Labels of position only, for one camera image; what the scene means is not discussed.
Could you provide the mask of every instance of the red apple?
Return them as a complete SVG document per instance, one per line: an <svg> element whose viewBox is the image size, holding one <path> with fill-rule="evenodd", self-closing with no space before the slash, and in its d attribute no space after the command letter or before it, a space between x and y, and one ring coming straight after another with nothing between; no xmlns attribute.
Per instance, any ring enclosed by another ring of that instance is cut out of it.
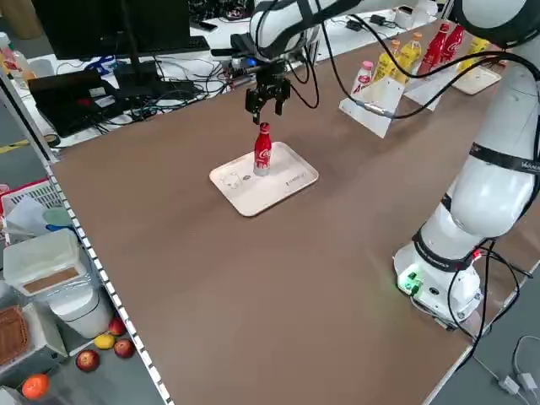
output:
<svg viewBox="0 0 540 405"><path fill-rule="evenodd" d="M89 373L100 365L100 356L94 350L83 350L75 359L79 370Z"/></svg>
<svg viewBox="0 0 540 405"><path fill-rule="evenodd" d="M129 359L135 354L135 346L129 339L120 339L115 343L115 354L123 359Z"/></svg>
<svg viewBox="0 0 540 405"><path fill-rule="evenodd" d="M112 318L111 322L109 322L109 332L113 336L121 336L126 333L126 327L122 319L117 316Z"/></svg>

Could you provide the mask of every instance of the lemon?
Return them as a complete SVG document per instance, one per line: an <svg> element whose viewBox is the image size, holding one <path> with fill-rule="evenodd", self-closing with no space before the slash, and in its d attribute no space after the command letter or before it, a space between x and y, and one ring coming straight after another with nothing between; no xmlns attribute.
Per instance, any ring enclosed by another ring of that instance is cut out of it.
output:
<svg viewBox="0 0 540 405"><path fill-rule="evenodd" d="M94 339L94 344L96 348L107 350L115 345L115 337L112 335L99 335Z"/></svg>

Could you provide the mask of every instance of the basket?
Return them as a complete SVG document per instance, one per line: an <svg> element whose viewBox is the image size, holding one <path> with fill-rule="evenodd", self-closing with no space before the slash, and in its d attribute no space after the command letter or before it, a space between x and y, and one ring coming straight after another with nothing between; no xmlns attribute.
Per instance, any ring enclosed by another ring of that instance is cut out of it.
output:
<svg viewBox="0 0 540 405"><path fill-rule="evenodd" d="M26 321L18 306L0 310L0 365L6 364L28 348Z"/></svg>
<svg viewBox="0 0 540 405"><path fill-rule="evenodd" d="M3 216L2 222L4 227L6 226L6 216L11 213L24 196L34 198L38 203L41 203L47 208L62 206L62 200L58 196L57 190L48 179L33 181L0 196L0 215ZM10 235L6 232L5 239L6 245L14 245L28 239L28 236Z"/></svg>

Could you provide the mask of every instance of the wicker basket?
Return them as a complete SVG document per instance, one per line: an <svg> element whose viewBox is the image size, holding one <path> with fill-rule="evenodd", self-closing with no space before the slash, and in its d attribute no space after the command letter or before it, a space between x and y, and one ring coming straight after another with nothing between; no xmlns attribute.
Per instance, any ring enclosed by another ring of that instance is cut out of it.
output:
<svg viewBox="0 0 540 405"><path fill-rule="evenodd" d="M28 329L18 306L0 310L0 365L28 348Z"/></svg>

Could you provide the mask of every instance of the red bottle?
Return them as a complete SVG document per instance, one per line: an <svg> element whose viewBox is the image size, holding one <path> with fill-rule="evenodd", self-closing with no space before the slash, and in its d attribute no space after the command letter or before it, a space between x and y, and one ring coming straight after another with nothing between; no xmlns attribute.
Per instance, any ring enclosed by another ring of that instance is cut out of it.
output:
<svg viewBox="0 0 540 405"><path fill-rule="evenodd" d="M270 171L271 155L272 141L270 140L270 124L263 122L260 126L259 136L255 141L253 173L257 176L266 176Z"/></svg>
<svg viewBox="0 0 540 405"><path fill-rule="evenodd" d="M431 41L428 47L428 51L425 54L422 64L418 69L418 74L426 74L434 68L440 62L440 57L442 54L442 48L445 45L446 34L450 26L447 23L442 23L440 25L439 33Z"/></svg>
<svg viewBox="0 0 540 405"><path fill-rule="evenodd" d="M458 24L456 29L453 30L450 35L448 35L445 46L442 48L442 55L440 57L441 63L447 63L454 58L457 50L463 42L464 32L465 29Z"/></svg>

